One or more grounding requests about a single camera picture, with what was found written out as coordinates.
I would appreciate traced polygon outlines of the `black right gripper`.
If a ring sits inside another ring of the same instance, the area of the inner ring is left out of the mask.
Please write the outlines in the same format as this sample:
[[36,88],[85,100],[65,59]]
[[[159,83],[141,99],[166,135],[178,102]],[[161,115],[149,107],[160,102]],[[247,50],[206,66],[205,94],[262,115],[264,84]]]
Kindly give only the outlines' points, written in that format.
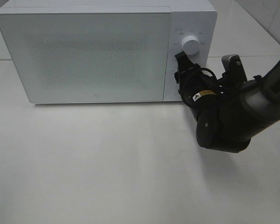
[[178,68],[174,73],[174,78],[178,84],[182,102],[186,106],[193,110],[205,110],[226,100],[211,70],[193,65],[184,51],[176,54],[175,59]]

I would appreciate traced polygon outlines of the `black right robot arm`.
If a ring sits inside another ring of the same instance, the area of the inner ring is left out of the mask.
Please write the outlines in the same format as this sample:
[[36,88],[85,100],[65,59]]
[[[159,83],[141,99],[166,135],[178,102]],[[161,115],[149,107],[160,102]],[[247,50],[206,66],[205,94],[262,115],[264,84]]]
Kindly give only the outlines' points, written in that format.
[[248,80],[235,54],[222,57],[221,78],[191,62],[184,52],[175,58],[175,80],[196,120],[199,146],[239,153],[253,136],[280,120],[280,60],[265,76]]

